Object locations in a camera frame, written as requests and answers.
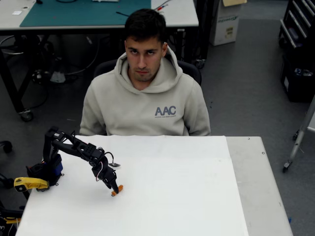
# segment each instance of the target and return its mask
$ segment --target orange gripper tip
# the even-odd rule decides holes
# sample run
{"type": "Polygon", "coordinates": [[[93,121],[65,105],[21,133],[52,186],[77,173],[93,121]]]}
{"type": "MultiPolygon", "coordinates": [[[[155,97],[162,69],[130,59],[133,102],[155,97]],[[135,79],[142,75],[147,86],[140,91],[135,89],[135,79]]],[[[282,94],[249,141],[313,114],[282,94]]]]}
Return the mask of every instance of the orange gripper tip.
{"type": "MultiPolygon", "coordinates": [[[[124,187],[124,186],[119,185],[119,187],[118,187],[118,192],[122,191],[123,187],[124,187]]],[[[112,191],[112,196],[114,197],[114,196],[116,196],[116,195],[117,195],[117,193],[115,193],[115,191],[112,191]]]]}

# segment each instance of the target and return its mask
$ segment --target hood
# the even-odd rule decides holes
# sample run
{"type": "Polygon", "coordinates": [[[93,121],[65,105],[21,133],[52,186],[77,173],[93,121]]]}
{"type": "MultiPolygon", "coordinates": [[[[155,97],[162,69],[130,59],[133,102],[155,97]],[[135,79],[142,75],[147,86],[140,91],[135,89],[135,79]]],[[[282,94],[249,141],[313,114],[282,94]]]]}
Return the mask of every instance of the hood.
{"type": "Polygon", "coordinates": [[[161,64],[156,77],[144,90],[139,91],[133,87],[128,77],[127,70],[127,55],[124,53],[117,60],[114,74],[116,79],[124,88],[135,94],[160,93],[168,91],[177,84],[179,78],[183,74],[183,70],[178,66],[176,56],[170,47],[167,47],[167,53],[165,57],[161,59],[161,64]]]}

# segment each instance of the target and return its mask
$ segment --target man's mouth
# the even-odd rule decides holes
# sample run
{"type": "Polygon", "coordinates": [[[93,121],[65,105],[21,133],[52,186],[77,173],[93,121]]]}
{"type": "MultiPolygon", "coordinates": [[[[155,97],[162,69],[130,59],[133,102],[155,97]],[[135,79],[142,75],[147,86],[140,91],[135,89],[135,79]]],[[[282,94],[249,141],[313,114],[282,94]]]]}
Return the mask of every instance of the man's mouth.
{"type": "Polygon", "coordinates": [[[136,72],[139,73],[140,75],[145,75],[149,73],[148,71],[138,71],[138,70],[136,70],[136,72]]]}

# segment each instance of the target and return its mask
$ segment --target green cutting mat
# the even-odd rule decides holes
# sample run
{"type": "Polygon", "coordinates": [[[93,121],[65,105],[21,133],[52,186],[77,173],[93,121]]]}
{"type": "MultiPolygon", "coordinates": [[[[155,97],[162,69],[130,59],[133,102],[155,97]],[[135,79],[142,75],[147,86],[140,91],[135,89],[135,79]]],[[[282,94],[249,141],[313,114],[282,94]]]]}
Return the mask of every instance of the green cutting mat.
{"type": "Polygon", "coordinates": [[[43,4],[35,3],[20,27],[124,25],[127,16],[117,14],[116,11],[130,15],[141,8],[151,8],[151,0],[78,0],[72,3],[42,1],[43,4]]]}

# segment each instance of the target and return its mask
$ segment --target yellow component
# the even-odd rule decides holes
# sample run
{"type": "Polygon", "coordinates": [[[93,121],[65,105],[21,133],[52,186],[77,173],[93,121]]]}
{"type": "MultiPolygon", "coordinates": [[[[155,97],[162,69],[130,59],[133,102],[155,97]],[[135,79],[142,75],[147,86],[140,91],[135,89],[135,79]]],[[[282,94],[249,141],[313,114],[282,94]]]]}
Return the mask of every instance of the yellow component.
{"type": "Polygon", "coordinates": [[[32,188],[46,190],[49,189],[49,182],[40,178],[20,177],[14,180],[14,187],[18,192],[25,192],[32,188]]]}
{"type": "Polygon", "coordinates": [[[6,224],[9,225],[9,224],[16,224],[16,218],[11,218],[11,217],[8,217],[8,218],[5,218],[4,219],[6,221],[6,224]]]}

